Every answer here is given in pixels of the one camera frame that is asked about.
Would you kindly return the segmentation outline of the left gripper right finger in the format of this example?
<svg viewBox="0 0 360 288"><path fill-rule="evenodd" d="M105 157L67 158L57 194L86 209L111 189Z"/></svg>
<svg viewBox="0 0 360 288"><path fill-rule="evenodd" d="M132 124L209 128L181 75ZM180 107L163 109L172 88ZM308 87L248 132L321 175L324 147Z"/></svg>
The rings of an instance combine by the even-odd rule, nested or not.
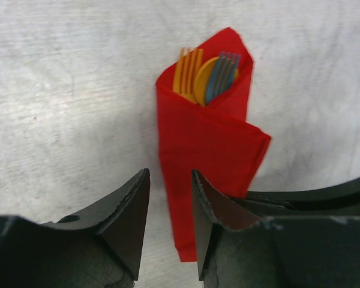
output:
<svg viewBox="0 0 360 288"><path fill-rule="evenodd" d="M360 287L360 178L240 199L191 177L205 287Z"/></svg>

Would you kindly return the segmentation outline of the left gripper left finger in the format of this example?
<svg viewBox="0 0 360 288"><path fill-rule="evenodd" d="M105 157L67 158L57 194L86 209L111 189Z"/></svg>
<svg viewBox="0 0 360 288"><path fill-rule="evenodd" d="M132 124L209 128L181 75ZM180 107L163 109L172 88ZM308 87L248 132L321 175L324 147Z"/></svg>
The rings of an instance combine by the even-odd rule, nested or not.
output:
<svg viewBox="0 0 360 288"><path fill-rule="evenodd" d="M0 215L0 287L133 287L150 192L142 169L57 222Z"/></svg>

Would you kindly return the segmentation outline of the red paper napkin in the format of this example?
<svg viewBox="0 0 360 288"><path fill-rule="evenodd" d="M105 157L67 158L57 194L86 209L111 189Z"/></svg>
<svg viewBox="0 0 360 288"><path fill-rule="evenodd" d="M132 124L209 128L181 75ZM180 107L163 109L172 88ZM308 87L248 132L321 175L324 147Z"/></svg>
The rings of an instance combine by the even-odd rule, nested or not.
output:
<svg viewBox="0 0 360 288"><path fill-rule="evenodd" d="M172 221L173 238L183 262L197 259L191 199L191 172L196 169L225 195L243 198L259 169L270 135L247 122L253 59L241 36L225 28L200 45L203 59L220 52L242 56L233 86L208 106L173 92L175 67L156 82L158 154Z"/></svg>

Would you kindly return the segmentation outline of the orange plastic fork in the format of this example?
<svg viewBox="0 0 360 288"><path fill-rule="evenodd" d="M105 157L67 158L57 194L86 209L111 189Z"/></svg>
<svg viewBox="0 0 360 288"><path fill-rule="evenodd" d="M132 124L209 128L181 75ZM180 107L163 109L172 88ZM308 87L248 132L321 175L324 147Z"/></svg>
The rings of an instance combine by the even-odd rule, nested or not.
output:
<svg viewBox="0 0 360 288"><path fill-rule="evenodd" d="M194 97L193 85L196 74L201 68L202 57L203 49L195 48L192 50L183 47L176 63L172 83L173 92L195 104L197 101Z"/></svg>

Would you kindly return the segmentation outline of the blue grey plastic fork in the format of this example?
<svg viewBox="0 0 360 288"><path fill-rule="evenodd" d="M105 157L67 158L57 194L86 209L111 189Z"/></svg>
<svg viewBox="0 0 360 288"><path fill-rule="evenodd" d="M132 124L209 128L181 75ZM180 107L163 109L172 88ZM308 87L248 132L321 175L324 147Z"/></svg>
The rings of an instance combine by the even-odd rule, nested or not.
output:
<svg viewBox="0 0 360 288"><path fill-rule="evenodd" d="M237 53L220 53L206 86L206 104L209 104L232 86L241 57L242 55Z"/></svg>

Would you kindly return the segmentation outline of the yellow plastic spoon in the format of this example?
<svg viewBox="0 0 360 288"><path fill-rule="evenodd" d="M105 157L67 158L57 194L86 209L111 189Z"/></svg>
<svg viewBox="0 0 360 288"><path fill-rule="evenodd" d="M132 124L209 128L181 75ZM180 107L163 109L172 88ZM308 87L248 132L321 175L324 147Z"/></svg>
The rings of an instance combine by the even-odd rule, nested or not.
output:
<svg viewBox="0 0 360 288"><path fill-rule="evenodd" d="M200 70L197 72L196 78L194 80L194 97L197 101L197 104L203 107L208 105L205 102L206 86L208 84L209 77L212 73L212 70L214 68L217 59L218 56L207 60L201 66ZM239 70L237 69L234 81L238 78L238 76L239 76Z"/></svg>

